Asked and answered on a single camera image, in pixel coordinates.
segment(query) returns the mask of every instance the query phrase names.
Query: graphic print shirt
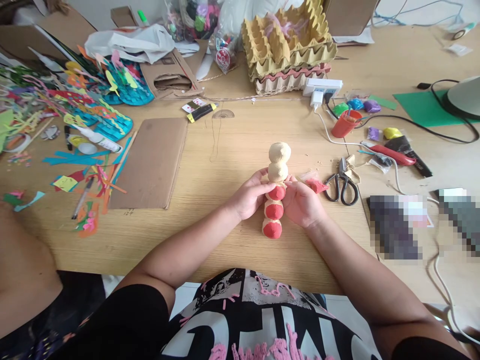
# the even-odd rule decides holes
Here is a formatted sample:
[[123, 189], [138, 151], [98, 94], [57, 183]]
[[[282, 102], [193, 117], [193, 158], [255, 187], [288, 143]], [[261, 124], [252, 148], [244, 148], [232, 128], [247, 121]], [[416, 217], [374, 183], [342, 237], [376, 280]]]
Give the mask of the graphic print shirt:
[[[438, 341], [410, 339], [420, 339], [425, 349], [429, 341], [434, 342], [431, 346], [442, 354], [437, 359], [466, 359]], [[397, 359], [424, 358], [417, 346], [403, 343], [397, 346], [403, 351]], [[445, 357], [449, 352], [454, 356]], [[126, 286], [107, 298], [79, 333], [49, 359], [377, 358], [322, 306], [321, 298], [259, 272], [234, 268], [202, 284], [193, 301], [171, 321], [158, 290]]]

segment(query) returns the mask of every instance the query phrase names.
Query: scissors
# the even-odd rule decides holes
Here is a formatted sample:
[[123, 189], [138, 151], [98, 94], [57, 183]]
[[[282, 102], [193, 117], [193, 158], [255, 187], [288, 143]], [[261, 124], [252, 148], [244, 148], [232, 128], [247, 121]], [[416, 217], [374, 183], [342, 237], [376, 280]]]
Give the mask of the scissors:
[[[359, 199], [359, 189], [358, 187], [350, 180], [350, 178], [345, 175], [345, 171], [347, 171], [347, 162], [345, 161], [345, 157], [342, 157], [340, 162], [338, 163], [338, 173], [333, 174], [330, 178], [326, 181], [325, 185], [328, 185], [330, 181], [335, 178], [335, 189], [336, 189], [336, 198], [331, 198], [330, 195], [325, 191], [325, 196], [331, 202], [337, 202], [341, 200], [341, 203], [346, 206], [352, 206], [355, 204]], [[340, 191], [340, 184], [339, 178], [343, 179], [343, 187]], [[352, 202], [345, 201], [345, 192], [347, 191], [347, 186], [350, 185], [353, 188], [354, 199]]]

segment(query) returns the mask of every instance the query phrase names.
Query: orange cup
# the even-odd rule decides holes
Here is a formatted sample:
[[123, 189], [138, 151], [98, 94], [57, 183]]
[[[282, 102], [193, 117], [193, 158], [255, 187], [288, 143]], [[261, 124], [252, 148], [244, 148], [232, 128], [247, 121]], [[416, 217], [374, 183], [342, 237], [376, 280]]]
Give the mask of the orange cup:
[[334, 137], [344, 138], [350, 131], [352, 131], [353, 128], [358, 125], [356, 121], [363, 118], [362, 114], [358, 111], [350, 110], [350, 116], [347, 115], [348, 113], [349, 111], [345, 110], [338, 118], [335, 126], [331, 130], [331, 134]]

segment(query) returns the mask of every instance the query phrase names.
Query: hand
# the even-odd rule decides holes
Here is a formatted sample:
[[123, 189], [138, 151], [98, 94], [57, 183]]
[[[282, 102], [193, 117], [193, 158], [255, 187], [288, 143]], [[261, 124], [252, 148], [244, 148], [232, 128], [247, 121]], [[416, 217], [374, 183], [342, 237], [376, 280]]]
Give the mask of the hand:
[[262, 181], [262, 177], [268, 172], [268, 167], [258, 170], [226, 202], [225, 206], [233, 210], [240, 220], [251, 217], [263, 204], [264, 195], [275, 188], [274, 183], [268, 183], [267, 180]]
[[285, 180], [286, 194], [283, 198], [283, 213], [304, 229], [319, 224], [327, 217], [315, 192], [302, 182], [288, 175]]

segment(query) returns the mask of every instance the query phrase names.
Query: white power strip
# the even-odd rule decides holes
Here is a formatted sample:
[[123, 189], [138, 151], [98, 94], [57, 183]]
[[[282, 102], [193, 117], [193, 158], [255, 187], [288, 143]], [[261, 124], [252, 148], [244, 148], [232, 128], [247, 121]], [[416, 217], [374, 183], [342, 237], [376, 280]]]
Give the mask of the white power strip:
[[311, 96], [313, 92], [321, 92], [322, 95], [332, 94], [332, 98], [337, 96], [344, 83], [342, 80], [333, 79], [307, 79], [303, 96]]

